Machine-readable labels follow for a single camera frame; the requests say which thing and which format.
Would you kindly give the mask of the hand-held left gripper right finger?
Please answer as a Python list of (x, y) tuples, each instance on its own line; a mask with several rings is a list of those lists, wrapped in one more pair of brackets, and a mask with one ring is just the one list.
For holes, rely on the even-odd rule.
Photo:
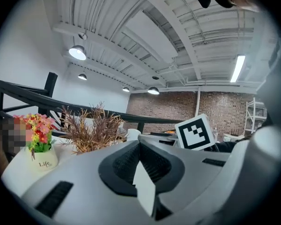
[(207, 189), (228, 157), (140, 140), (140, 204), (155, 219), (184, 209)]

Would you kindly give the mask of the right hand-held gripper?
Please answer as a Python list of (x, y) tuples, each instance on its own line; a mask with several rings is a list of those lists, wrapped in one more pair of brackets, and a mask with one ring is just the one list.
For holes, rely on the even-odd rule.
[(208, 117), (203, 113), (176, 124), (175, 129), (175, 133), (166, 138), (173, 142), (173, 146), (189, 150), (204, 150), (215, 145), (213, 130)]

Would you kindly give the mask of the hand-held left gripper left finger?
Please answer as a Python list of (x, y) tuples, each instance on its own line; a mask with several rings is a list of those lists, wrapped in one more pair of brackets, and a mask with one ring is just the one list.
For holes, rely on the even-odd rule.
[(135, 142), (125, 142), (93, 152), (73, 156), (33, 183), (21, 199), (36, 208), (60, 182), (73, 186), (53, 214), (44, 217), (54, 225), (150, 225), (153, 219), (136, 197), (111, 191), (99, 176), (103, 159)]

